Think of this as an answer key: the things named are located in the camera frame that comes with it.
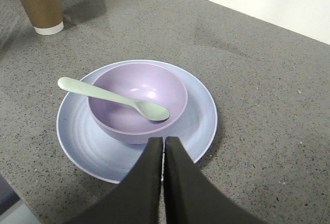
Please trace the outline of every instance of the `gray speckled countertop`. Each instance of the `gray speckled countertop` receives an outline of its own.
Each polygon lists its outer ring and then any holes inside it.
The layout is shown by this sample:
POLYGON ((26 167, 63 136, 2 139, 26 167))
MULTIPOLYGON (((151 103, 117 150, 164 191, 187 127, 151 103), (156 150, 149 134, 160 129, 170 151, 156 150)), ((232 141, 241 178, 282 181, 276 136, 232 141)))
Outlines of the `gray speckled countertop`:
POLYGON ((62 223, 114 187, 62 151, 57 79, 153 59, 214 97, 218 132, 198 166, 218 189, 269 223, 330 223, 329 45, 206 0, 62 7, 66 29, 41 36, 19 0, 0 0, 0 173, 41 222, 62 223))

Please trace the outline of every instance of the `spoon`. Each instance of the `spoon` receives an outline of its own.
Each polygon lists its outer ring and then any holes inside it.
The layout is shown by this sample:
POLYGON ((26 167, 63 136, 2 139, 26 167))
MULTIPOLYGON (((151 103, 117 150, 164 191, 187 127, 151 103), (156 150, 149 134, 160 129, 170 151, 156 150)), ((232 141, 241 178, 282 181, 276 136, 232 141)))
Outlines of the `spoon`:
POLYGON ((130 99, 73 78, 62 77, 58 80, 57 84, 65 91, 131 106, 151 121, 162 121, 168 119, 170 116, 170 112, 161 105, 145 100, 130 99))

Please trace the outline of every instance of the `paper cup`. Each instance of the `paper cup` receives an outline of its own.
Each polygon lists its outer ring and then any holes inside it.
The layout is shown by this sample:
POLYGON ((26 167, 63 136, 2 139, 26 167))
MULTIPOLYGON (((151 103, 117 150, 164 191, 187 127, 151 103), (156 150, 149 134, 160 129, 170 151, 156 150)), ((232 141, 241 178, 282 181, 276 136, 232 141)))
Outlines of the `paper cup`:
POLYGON ((63 29, 60 0, 21 0, 35 31, 52 35, 63 29))

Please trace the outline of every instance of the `light blue plate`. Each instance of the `light blue plate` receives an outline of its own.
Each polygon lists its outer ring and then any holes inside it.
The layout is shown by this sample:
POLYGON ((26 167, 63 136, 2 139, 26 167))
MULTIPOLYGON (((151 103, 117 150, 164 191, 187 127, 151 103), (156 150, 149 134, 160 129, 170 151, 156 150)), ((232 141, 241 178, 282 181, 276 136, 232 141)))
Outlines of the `light blue plate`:
MULTIPOLYGON (((183 80, 188 90, 187 108, 167 136, 178 136, 196 163, 213 141, 218 117, 211 94, 195 76, 161 61, 128 60, 97 69, 81 80, 92 83, 109 68, 132 61, 166 67, 183 80)), ((69 159, 81 170, 98 179, 119 183, 138 160, 145 144, 129 145, 105 134, 91 117, 86 98, 71 92, 66 94, 57 115, 59 142, 69 159)))

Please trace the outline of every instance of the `purple bowl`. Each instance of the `purple bowl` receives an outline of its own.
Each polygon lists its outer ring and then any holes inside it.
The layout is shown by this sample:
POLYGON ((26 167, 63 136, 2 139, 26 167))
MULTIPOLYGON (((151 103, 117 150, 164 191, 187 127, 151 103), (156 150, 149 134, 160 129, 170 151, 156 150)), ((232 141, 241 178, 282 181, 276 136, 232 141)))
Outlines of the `purple bowl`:
POLYGON ((149 121, 134 108, 88 97, 92 117, 111 137, 130 144, 147 143, 150 137, 167 135, 183 114, 188 93, 182 80, 172 71, 151 63, 132 62, 111 68, 93 85, 136 100, 148 100, 170 111, 165 121, 149 121))

